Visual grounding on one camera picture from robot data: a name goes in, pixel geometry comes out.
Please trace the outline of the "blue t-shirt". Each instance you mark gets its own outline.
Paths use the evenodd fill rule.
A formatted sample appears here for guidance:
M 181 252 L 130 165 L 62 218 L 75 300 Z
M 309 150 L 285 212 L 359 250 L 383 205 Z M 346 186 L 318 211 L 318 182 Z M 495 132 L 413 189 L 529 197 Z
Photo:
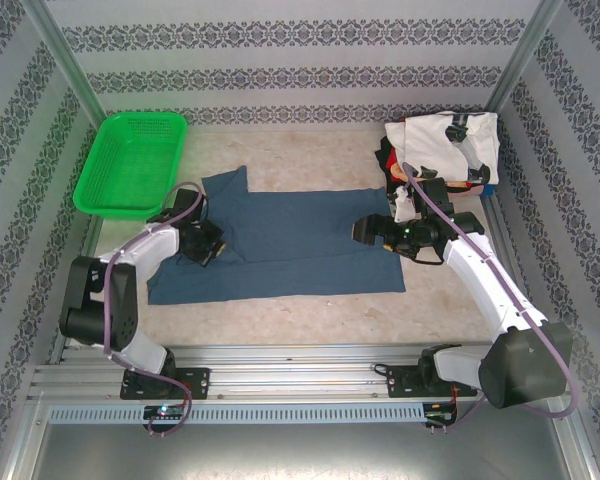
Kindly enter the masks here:
M 147 282 L 149 304 L 404 291 L 399 257 L 352 238 L 357 220 L 388 214 L 384 189 L 251 192 L 244 166 L 202 183 L 226 247 L 205 267 L 182 254 L 164 260 Z

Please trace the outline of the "black and red t-shirt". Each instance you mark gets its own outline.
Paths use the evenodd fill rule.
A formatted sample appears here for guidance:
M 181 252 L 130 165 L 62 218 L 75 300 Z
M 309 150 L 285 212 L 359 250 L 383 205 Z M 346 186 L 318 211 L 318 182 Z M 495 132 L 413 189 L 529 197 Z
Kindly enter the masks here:
M 386 193 L 392 195 L 398 187 L 405 185 L 405 181 L 391 173 L 391 167 L 397 165 L 397 156 L 395 148 L 386 136 L 380 140 L 380 146 L 374 152 L 374 155 L 379 168 L 385 176 Z

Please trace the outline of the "orange printed t-shirt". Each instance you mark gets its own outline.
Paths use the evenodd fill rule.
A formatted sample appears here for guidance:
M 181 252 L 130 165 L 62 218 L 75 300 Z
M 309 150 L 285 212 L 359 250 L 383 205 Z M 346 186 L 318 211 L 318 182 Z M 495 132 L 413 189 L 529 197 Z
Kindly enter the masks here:
M 447 182 L 449 197 L 480 196 L 485 193 L 486 185 L 470 182 Z

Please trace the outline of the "pile of clothes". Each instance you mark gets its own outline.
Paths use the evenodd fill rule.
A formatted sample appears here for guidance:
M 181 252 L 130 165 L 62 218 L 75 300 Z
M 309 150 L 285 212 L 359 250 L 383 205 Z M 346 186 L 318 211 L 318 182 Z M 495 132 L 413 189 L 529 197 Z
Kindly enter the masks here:
M 490 112 L 407 117 L 385 125 L 397 164 L 419 178 L 496 185 L 498 176 L 498 115 Z

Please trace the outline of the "green plastic basket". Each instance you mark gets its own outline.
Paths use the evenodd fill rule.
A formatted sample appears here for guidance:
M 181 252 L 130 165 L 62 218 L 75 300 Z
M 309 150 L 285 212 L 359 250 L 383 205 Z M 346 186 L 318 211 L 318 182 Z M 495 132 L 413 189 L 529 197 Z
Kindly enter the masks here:
M 188 124 L 173 112 L 121 112 L 100 126 L 73 193 L 75 207 L 115 220 L 146 220 L 175 185 Z

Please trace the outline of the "sheet metal panel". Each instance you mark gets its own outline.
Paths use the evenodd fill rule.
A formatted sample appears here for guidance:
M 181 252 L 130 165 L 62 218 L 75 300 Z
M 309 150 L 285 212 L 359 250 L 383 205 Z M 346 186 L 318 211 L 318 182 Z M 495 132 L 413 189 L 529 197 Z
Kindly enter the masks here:
M 572 443 L 522 410 L 481 407 L 443 433 L 410 423 L 51 424 L 32 480 L 591 480 Z

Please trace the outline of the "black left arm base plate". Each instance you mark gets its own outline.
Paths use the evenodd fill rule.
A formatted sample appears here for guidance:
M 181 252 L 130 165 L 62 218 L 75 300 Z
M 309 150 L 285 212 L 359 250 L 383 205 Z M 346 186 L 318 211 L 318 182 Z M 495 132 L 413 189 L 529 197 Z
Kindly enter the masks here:
M 206 400 L 210 373 L 208 368 L 177 368 L 175 380 L 189 389 L 193 400 Z M 180 387 L 129 370 L 124 371 L 119 396 L 122 400 L 186 399 Z

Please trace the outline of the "aluminium mounting rail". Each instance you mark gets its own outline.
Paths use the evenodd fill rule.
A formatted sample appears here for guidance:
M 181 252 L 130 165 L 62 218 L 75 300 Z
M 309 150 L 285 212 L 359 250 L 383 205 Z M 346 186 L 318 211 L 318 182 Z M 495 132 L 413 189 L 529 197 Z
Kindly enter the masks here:
M 209 403 L 352 403 L 387 399 L 377 363 L 410 365 L 421 344 L 175 346 L 178 365 L 210 371 Z M 35 368 L 29 402 L 114 404 L 123 370 L 96 348 L 69 346 Z

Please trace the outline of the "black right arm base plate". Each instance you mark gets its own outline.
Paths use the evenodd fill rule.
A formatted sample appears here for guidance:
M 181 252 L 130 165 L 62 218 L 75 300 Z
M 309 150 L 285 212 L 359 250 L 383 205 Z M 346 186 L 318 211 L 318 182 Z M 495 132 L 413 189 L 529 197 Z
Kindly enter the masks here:
M 387 366 L 385 378 L 390 398 L 475 397 L 478 391 L 468 385 L 440 379 L 425 380 L 416 365 Z

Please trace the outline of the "aluminium frame post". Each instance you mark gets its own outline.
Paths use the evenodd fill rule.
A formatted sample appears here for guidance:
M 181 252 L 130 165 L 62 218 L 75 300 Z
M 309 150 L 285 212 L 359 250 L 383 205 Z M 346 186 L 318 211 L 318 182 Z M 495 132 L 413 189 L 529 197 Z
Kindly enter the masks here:
M 484 109 L 500 113 L 564 0 L 540 0 Z
M 90 123 L 95 129 L 98 129 L 106 119 L 106 114 L 61 28 L 53 18 L 46 0 L 20 1 L 69 86 L 73 89 Z

